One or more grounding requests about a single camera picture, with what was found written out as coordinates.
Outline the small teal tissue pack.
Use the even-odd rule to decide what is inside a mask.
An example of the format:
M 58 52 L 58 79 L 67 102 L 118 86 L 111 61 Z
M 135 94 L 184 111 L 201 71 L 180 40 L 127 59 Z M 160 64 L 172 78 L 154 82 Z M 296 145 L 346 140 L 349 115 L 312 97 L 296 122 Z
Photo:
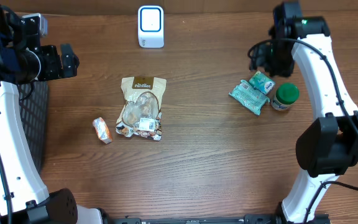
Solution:
M 261 93 L 268 95 L 274 88 L 275 82 L 260 71 L 256 71 L 249 83 Z

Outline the green lid jar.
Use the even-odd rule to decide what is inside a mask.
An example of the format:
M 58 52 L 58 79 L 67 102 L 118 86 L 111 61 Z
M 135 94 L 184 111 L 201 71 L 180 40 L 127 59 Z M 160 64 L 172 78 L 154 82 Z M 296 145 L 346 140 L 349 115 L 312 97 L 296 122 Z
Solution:
M 270 104 L 275 110 L 284 111 L 289 109 L 299 96 L 300 91 L 296 85 L 284 83 L 277 88 Z

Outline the long teal wipes pack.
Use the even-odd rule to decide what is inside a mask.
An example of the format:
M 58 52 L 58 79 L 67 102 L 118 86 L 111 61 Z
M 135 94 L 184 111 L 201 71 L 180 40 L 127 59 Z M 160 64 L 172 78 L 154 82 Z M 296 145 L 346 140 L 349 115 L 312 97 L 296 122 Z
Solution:
M 229 96 L 233 97 L 242 106 L 257 116 L 260 115 L 263 105 L 270 102 L 270 99 L 266 95 L 254 89 L 254 87 L 245 80 L 241 80 L 241 83 L 229 92 Z

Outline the orange snack packet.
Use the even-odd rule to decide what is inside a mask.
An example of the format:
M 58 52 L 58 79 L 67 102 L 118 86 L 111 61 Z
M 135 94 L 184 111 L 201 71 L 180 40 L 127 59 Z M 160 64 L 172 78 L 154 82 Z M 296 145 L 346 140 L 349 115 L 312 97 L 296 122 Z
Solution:
M 102 117 L 98 117 L 93 121 L 93 127 L 95 128 L 99 140 L 105 144 L 113 142 L 110 130 Z

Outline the brown snack pouch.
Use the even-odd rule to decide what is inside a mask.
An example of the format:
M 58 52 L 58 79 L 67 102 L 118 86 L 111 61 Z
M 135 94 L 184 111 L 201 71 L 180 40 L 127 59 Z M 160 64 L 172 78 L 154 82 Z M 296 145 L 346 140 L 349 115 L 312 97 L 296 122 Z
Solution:
M 160 141 L 162 98 L 167 81 L 157 77 L 126 77 L 121 80 L 125 105 L 116 121 L 116 132 Z

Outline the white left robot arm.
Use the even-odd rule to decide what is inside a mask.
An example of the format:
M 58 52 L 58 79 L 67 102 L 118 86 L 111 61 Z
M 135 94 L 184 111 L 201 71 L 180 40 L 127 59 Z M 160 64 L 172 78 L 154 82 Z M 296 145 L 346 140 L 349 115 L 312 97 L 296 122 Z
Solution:
M 102 209 L 76 203 L 72 192 L 49 192 L 33 162 L 20 116 L 19 85 L 75 77 L 69 44 L 41 45 L 47 21 L 21 17 L 0 4 L 0 223 L 107 223 Z

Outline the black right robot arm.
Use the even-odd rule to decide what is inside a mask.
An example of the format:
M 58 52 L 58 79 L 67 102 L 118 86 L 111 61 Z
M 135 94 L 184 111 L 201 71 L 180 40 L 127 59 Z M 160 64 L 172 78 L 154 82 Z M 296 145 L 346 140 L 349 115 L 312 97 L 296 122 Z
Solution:
M 248 51 L 250 69 L 289 77 L 298 67 L 308 90 L 313 123 L 296 142 L 300 171 L 274 214 L 246 215 L 246 223 L 329 223 L 315 210 L 327 189 L 358 162 L 358 107 L 336 65 L 331 32 L 321 16 L 305 17 L 296 1 L 273 10 L 269 39 Z

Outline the white barcode scanner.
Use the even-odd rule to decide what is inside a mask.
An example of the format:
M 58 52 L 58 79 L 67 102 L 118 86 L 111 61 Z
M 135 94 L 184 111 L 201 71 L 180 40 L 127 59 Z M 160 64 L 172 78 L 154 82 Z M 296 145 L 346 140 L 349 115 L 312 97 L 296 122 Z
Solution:
M 138 40 L 142 48 L 164 47 L 164 11 L 160 6 L 145 5 L 139 8 Z

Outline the grey plastic basket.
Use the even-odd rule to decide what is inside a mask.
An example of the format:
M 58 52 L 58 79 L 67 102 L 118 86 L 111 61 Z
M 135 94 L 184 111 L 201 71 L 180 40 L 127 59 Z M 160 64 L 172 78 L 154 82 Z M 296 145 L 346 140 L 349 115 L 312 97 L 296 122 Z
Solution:
M 44 163 L 49 88 L 46 82 L 19 85 L 17 87 L 19 99 L 27 96 L 31 87 L 33 87 L 32 94 L 25 100 L 19 101 L 19 109 L 32 160 L 38 173 L 41 173 Z

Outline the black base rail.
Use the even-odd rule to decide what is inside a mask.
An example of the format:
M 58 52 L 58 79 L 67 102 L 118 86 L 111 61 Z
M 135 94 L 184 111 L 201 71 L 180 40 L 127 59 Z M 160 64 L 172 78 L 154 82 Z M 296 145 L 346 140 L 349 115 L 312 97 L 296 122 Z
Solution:
M 112 218 L 113 224 L 282 224 L 276 215 L 245 215 L 243 217 L 214 217 L 214 218 Z

